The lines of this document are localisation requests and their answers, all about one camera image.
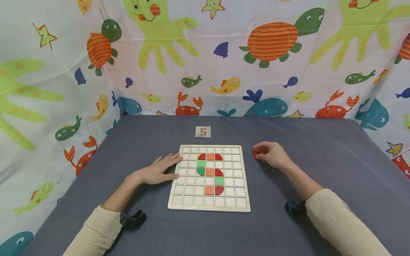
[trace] wooden puzzle board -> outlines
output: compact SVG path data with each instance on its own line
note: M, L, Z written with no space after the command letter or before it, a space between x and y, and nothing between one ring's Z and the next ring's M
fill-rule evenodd
M250 212L240 145L181 145L168 209Z

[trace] green square tile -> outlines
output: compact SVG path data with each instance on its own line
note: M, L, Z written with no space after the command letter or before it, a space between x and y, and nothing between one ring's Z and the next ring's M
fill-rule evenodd
M223 186L223 177L215 177L215 186Z
M197 167L205 167L205 160L198 160L196 162Z

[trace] blue fish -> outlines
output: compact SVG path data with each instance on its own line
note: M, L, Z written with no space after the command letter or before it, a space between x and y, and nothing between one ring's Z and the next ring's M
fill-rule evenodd
M214 54L218 56L222 56L223 58L228 57L228 44L229 42L224 42L224 43L219 44L215 48Z
M385 108L376 98L371 103L369 110L360 112L360 109L364 107L369 100L370 99L367 99L364 103L360 104L355 119L362 121L360 125L364 129L377 131L377 128L382 128L387 122L389 122L389 113L387 108Z
M0 245L2 256L20 256L33 239L33 233L24 231L18 233Z
M87 80L84 78L84 75L81 72L81 68L78 68L75 73L74 73L74 77L77 80L78 85L80 84L85 84L85 82L87 82Z
M259 101L263 94L262 90L257 90L256 93L253 93L251 90L246 90L246 93L249 96L244 96L243 99L253 101L255 105L253 105L244 116L280 117L287 111L287 104L281 99L268 98Z
M112 92L112 99L114 102L112 103L113 106L118 104L118 107L120 108L120 117L125 116L125 115L139 115L142 112L142 107L141 105L130 98L125 98L125 97L118 97L115 98L114 92Z
M288 86L294 86L295 84L298 83L298 78L297 77L291 77L289 78L289 80L287 81L287 85L284 85L283 87L287 88Z
M125 83L127 84L127 85L125 86L125 88L128 89L134 82L132 81L131 78L127 77L127 78L125 79Z
M396 97L410 98L410 88L405 89L401 94L396 94Z

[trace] orange striped turtle shell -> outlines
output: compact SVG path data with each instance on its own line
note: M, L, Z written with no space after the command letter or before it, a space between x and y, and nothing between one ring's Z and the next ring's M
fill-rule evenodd
M111 58L111 44L107 37L99 33L90 33L87 41L88 57L96 68L102 68Z
M272 61L285 55L297 38L298 30L289 23L267 23L251 32L248 50L261 61Z

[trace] red crab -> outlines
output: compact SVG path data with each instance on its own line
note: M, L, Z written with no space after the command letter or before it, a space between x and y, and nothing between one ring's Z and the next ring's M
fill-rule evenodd
M332 100L339 98L343 94L344 92L339 93L339 90L337 90L334 94L332 94L328 102L326 102L325 107L321 108L316 113L315 117L316 118L343 118L346 115L346 113L352 110L352 108L359 102L359 95L357 95L355 99L352 99L352 97L349 96L349 98L347 98L347 101L346 101L346 104L350 107L349 110L346 110L342 106L335 106L335 105L328 106Z
M71 163L71 165L75 168L75 175L76 176L78 176L80 174L80 172L82 171L82 169L84 169L85 165L88 163L90 158L95 154L95 152L97 151L97 148L98 148L97 142L94 139L94 137L89 136L88 139L90 139L90 142L83 143L84 146L85 147L96 147L96 149L85 153L85 155L82 156L78 160L77 164L73 163L73 158L74 158L74 154L75 154L75 147L71 146L70 152L67 152L66 150L64 150L64 156Z
M192 98L193 102L199 107L199 109L194 106L180 106L180 102L187 98L188 94L182 95L182 91L178 94L178 108L175 110L175 114L177 116L199 116L199 111L201 111L202 106L204 105L201 97L198 97L198 100Z

